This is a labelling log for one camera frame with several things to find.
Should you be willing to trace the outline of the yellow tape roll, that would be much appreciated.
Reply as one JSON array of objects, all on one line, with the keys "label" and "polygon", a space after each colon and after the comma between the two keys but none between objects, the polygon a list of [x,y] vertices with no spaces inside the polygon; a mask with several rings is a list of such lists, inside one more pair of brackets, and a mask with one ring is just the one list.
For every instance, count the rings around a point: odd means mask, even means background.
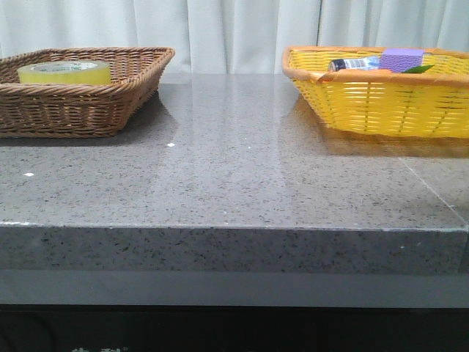
[{"label": "yellow tape roll", "polygon": [[75,60],[40,62],[17,69],[22,84],[111,84],[110,64]]}]

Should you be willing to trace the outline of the white curtain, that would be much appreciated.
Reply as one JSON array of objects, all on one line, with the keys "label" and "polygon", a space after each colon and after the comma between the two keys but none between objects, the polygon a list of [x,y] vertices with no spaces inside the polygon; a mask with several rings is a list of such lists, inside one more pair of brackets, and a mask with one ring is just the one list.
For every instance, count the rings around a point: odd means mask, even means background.
[{"label": "white curtain", "polygon": [[1,55],[160,46],[172,73],[280,73],[289,45],[468,49],[466,1],[3,1]]}]

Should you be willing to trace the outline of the small blue-label bottle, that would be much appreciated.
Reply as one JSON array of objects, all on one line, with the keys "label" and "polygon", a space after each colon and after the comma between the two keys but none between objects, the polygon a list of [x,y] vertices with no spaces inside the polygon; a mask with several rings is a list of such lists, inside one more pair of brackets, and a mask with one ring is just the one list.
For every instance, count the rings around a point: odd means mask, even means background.
[{"label": "small blue-label bottle", "polygon": [[376,70],[380,66],[380,58],[378,56],[367,56],[356,59],[333,59],[328,64],[329,72],[337,72],[340,70]]}]

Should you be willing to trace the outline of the purple foam block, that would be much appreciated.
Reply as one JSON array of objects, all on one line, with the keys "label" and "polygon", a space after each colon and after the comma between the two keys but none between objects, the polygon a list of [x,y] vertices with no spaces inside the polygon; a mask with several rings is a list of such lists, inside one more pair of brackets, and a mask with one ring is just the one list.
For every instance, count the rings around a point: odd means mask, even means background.
[{"label": "purple foam block", "polygon": [[420,48],[387,48],[382,52],[379,68],[394,73],[403,73],[421,66],[425,51]]}]

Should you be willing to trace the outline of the yellow woven plastic basket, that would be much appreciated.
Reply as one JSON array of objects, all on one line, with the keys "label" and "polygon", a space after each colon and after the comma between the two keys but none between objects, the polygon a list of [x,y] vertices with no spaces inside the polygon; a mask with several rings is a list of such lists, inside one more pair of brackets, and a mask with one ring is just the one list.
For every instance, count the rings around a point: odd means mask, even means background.
[{"label": "yellow woven plastic basket", "polygon": [[289,46],[282,68],[330,128],[397,137],[468,137],[468,53],[425,50],[425,73],[328,71],[333,59],[379,56],[382,47]]}]

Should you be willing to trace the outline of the orange toy carrot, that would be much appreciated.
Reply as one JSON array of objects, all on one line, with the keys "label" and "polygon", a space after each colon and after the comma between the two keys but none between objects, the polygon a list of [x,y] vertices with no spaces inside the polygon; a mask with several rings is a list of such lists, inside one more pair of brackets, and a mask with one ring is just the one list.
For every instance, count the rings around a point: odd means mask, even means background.
[{"label": "orange toy carrot", "polygon": [[[415,66],[411,67],[407,70],[402,71],[404,74],[422,74],[427,72],[428,70],[432,69],[434,65],[420,65],[420,66]],[[376,73],[376,74],[394,74],[394,71],[389,70],[389,69],[373,69],[369,70],[369,73]]]}]

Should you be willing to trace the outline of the brown wicker basket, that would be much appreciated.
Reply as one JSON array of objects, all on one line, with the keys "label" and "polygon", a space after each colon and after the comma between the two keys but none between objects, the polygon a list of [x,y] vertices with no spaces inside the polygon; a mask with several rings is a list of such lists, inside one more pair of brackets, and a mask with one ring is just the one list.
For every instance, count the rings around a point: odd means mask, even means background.
[{"label": "brown wicker basket", "polygon": [[[1,59],[1,137],[114,136],[158,90],[168,47],[47,48]],[[71,59],[109,63],[111,83],[22,84],[18,68]]]}]

